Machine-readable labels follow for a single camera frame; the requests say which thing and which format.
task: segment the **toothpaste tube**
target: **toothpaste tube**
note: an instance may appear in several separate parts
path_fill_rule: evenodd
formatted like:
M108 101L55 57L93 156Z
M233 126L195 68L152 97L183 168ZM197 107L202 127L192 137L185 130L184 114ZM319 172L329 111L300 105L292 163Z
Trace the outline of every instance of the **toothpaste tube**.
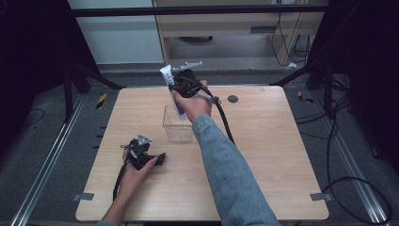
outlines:
M171 70L170 65L167 65L166 67L164 67L164 68L162 68L161 70L159 70L159 71L162 73L162 75L164 76L164 79L165 79L165 81L167 82L167 86L168 86L169 84L174 85L174 81L173 81L173 77L172 77L172 72L171 72L170 70ZM179 116L179 119L180 119L181 121L185 120L186 115L185 115L184 109L183 109L182 106L174 99L174 96L173 96L173 92L172 92L172 91L170 91L170 96L171 96L171 98L172 98L172 102L173 102L173 104L174 104L174 106L175 106L175 109L176 109L177 115Z

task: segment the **human arm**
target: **human arm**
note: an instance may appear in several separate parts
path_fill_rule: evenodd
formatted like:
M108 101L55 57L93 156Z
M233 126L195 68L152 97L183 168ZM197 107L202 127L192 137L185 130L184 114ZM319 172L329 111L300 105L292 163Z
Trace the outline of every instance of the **human arm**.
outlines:
M132 164L127 164L122 179L118 196L112 202L102 221L97 225L120 225L134 194L144 181L156 162L156 157L151 159L141 170L136 170Z
M222 224L279 225L245 158L210 117L212 104L199 96L175 98L193 122Z

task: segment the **transparent container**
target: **transparent container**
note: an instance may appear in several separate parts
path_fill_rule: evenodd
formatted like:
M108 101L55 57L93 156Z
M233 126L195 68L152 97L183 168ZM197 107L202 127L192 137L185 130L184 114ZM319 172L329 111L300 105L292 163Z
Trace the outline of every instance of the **transparent container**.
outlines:
M177 115L174 105L166 105L164 113L164 128L168 139L173 142L193 141L192 124L189 119L181 121Z

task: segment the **wooden table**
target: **wooden table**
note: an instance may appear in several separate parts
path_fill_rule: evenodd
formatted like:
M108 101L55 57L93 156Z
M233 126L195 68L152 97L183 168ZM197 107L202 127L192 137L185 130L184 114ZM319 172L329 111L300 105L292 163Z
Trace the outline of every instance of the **wooden table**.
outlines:
M234 141L251 167L264 196L279 220L325 219L310 160L297 130L285 93L280 87L210 87L220 98ZM230 95L239 100L232 104ZM138 133L152 138L149 154L167 153L134 197L126 220L220 220L202 164L200 147L168 141L163 127L167 88L123 89L115 103L104 138L88 177L85 193L92 201L79 203L79 220L99 220L112 202L122 164L121 144ZM212 116L225 131L217 108Z

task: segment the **black cable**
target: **black cable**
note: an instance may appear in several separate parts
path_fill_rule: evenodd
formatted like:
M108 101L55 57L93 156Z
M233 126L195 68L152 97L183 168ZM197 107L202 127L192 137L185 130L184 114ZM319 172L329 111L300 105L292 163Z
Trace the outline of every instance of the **black cable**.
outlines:
M193 80L193 79L190 79L190 78L187 78L187 77L183 77L183 76L179 77L179 79L183 79L183 80L185 80L185 81L187 81L187 82L189 82L189 83L194 84L196 87L199 87L199 88L202 89L206 94L208 94L209 96L211 96L211 98L212 98L212 103L216 105L217 110L219 111L220 117L221 117L222 120L223 120L223 124L224 124L224 126L225 126L227 136L229 137L229 140L235 145L234 139L232 138L232 134L231 134L231 130L230 130L229 123L227 122L226 115L225 115L225 113L224 113L224 111L223 111L222 106L220 105L221 103L220 103L220 101L218 100L218 98L215 97L214 95L212 95L211 91L208 90L208 88L206 88L205 86L203 86L202 83L201 83L200 81L198 81L198 80L195 81L195 80Z
M201 88L203 91L206 92L206 94L210 95L212 98L215 98L214 95L212 95L211 91L208 90L208 88L206 88L205 86L203 86L201 83L199 83L199 85L200 85L200 88ZM229 140L235 145L234 139L232 138L232 134L231 134L231 130L230 130L229 123L227 122L226 115L225 115L225 113L224 113L224 111L223 111L222 106L220 105L220 101L218 101L218 99L217 99L216 101L213 101L213 103L216 105L217 110L219 111L220 117L221 117L222 120L223 120L223 124L224 124L224 126L225 126L226 133L227 133L227 136L229 137Z
M271 41L271 42L272 42L272 49L273 49L273 52L274 52L274 54L275 54L275 56L276 56L276 59L277 59L278 64L279 64L280 66L288 66L288 64L282 64L282 63L279 62L279 58L277 57L277 53L276 53L276 50L275 50L275 48L274 48L274 36L275 36L275 33L277 32L278 29L279 29L279 32L280 32L280 34L281 34L282 42L284 43L285 53L286 53L287 57L290 58L290 59L293 61L293 63L304 62L305 60L295 60L295 59L292 59L292 58L290 57L290 54L288 53L288 46L287 46L287 43L285 42L285 38L284 38L284 36L283 36L283 34L282 34L282 29L281 29L281 12L280 12L280 13L279 13L279 19L278 19L277 25L276 25L276 29L275 29L275 31L273 32L272 41Z
M320 115L320 114L326 114L326 113L316 113L316 114L312 114L312 115L302 116L302 117L295 118L295 120L296 121L297 120L302 120L302 119L305 119L305 118L308 118L308 117L312 117L312 116L316 116L316 115Z
M318 136L307 134L307 133L304 133L304 132L299 132L299 134L306 135L306 136L309 136L309 137L320 138L320 139L328 139L328 137L318 137Z
M301 36L298 35L298 37L296 38L296 41L294 44L294 53L298 57L305 57L305 61L306 61L307 60L306 58L309 56L309 53L310 53L311 39L310 39L310 35L308 35L308 37L307 37L308 40L306 43L305 50L296 50L296 47L297 47L300 37Z
M330 134L329 134L328 142L327 142L327 186L323 189L323 193L326 192L327 189L329 189L332 198L337 202L337 204L339 204L339 205L341 206L341 208L342 208L346 213L348 213L350 216L352 216L353 218L357 219L358 221L360 221L360 222L362 222L362 223L371 224L371 225L382 225L382 224L387 224L387 223L391 220L391 217L392 217L391 205L389 204L389 202L387 201L387 199L385 198L385 196L382 194L382 192L381 192L380 190L378 190L377 187L375 187L375 186L373 186L371 183L369 183L369 182L367 182L367 181L365 181L365 180L363 180L363 179L357 178L357 177L342 177L342 178L339 178L339 179L337 179L337 180L331 182L330 165L329 165L329 156L330 156L330 144L331 144L331 140L332 140L332 137L333 137L333 134L334 134L334 129L335 129L335 127L337 126L337 119L336 119L337 112L338 112L337 109L338 109L338 108L335 108L335 110L333 111L333 114L332 114L333 123L332 123L332 126L331 126L331 132L330 132ZM335 191L334 191L334 189L333 189L333 185L335 185L335 184L337 184L337 183L339 183L339 182L341 182L341 181L348 181L348 180L356 180L356 181L359 181L359 182L363 182L363 183L369 185L374 191L376 191L376 193L378 193L378 195L379 195L380 198L384 201L384 203L386 204L386 207L388 208L388 214L387 214L387 218L386 218L385 220L383 220L383 221L381 221L381 222L375 223L375 222L372 222L372 221L370 221L370 220L361 218L361 217L355 215L354 213L352 213L351 211L349 211L349 210L339 201L339 199L337 198L337 195L335 194Z
M120 167L120 174L118 174L117 182L115 183L115 186L114 186L114 191L112 193L112 200L115 200L118 196L118 191L120 189L120 180L122 179L124 170L126 169L126 166L129 163L130 163L130 161L126 157L123 166Z
M38 123L39 121L41 121L41 119L43 119L43 117L44 117L44 115L45 115L44 110L42 110L42 109L40 109L40 108L32 108L32 109L31 109L31 112L32 112L32 111L35 111L35 110L41 111L41 116L39 117L39 119L36 120L36 121L30 122L30 123L28 123L28 124L23 124L22 126L30 126L30 125L33 125L33 124Z
M348 100L345 100L345 101L342 102L342 103L339 103L339 102L340 102L340 101L337 102L337 104L335 105L335 107L334 107L331 111L340 111L341 109L347 107L347 105L345 105L345 106L341 106L341 105L343 105L343 104L345 104L346 102L348 102ZM317 120L323 118L325 115L328 115L328 113L329 113L329 112L325 112L325 113L316 113L316 114L312 114L312 115L309 115L309 116L303 116L303 117L300 117L300 118L296 118L295 120L300 120L300 119L305 119L305 118L308 118L308 117L311 117L311 116L315 116L315 115L320 115L320 114L321 114L320 116L318 116L318 117L316 117L316 118L313 118L313 119L308 120L308 121L299 121L299 122L297 122L296 124L305 124L305 123L309 123L309 122L312 122L312 121L317 121Z

